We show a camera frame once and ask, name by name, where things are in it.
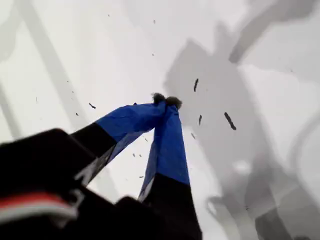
red stripe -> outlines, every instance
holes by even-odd
[[[22,195],[9,196],[0,199],[1,208],[11,208],[22,204],[34,204],[39,202],[52,202],[68,206],[66,202],[59,196],[47,192],[33,192]]]

dirt speck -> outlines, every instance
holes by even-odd
[[[93,109],[96,109],[96,107],[93,106],[90,102],[89,102],[89,105],[90,105]]]
[[[236,126],[234,125],[234,122],[231,120],[231,117],[229,116],[228,113],[224,113],[224,116],[226,118],[226,120],[229,122],[230,124],[230,127],[233,129],[233,130],[237,130]]]
[[[195,82],[194,82],[194,86],[193,86],[193,91],[194,91],[194,92],[196,92],[198,83],[199,83],[199,78],[197,78],[197,79],[195,80]]]

